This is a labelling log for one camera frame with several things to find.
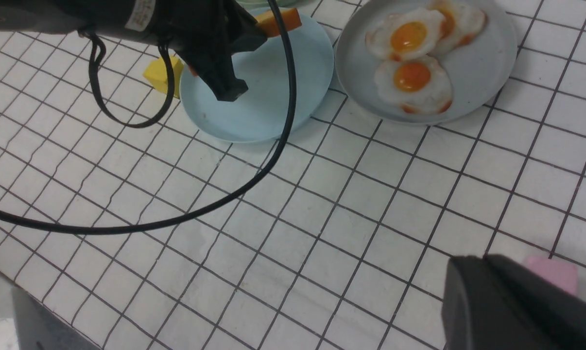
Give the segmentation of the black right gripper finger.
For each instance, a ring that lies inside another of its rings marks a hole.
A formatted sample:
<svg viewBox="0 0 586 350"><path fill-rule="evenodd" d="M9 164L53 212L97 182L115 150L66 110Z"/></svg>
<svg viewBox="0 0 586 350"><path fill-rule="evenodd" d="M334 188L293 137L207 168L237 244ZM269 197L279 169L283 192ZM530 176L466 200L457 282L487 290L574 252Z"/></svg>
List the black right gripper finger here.
<svg viewBox="0 0 586 350"><path fill-rule="evenodd" d="M448 350L586 350L586 302L503 255L448 260Z"/></svg>

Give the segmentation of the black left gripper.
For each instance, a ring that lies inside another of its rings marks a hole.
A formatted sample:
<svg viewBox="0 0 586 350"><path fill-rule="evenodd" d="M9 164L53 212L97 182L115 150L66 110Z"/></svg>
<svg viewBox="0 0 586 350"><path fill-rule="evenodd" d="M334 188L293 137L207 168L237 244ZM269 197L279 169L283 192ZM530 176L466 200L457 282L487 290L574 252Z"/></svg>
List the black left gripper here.
<svg viewBox="0 0 586 350"><path fill-rule="evenodd" d="M150 29L191 66L215 98L235 102L248 91L232 57L252 53L268 38L235 0L158 0Z"/></svg>

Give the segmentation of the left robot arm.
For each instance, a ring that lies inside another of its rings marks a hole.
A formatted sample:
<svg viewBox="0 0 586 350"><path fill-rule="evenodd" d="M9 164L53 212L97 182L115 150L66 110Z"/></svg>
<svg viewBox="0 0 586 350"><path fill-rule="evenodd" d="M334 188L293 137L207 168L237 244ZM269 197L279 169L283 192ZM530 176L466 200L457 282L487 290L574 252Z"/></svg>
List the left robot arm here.
<svg viewBox="0 0 586 350"><path fill-rule="evenodd" d="M268 39L234 0L0 0L0 31L79 31L163 45L225 102L248 90L235 76L232 56Z"/></svg>

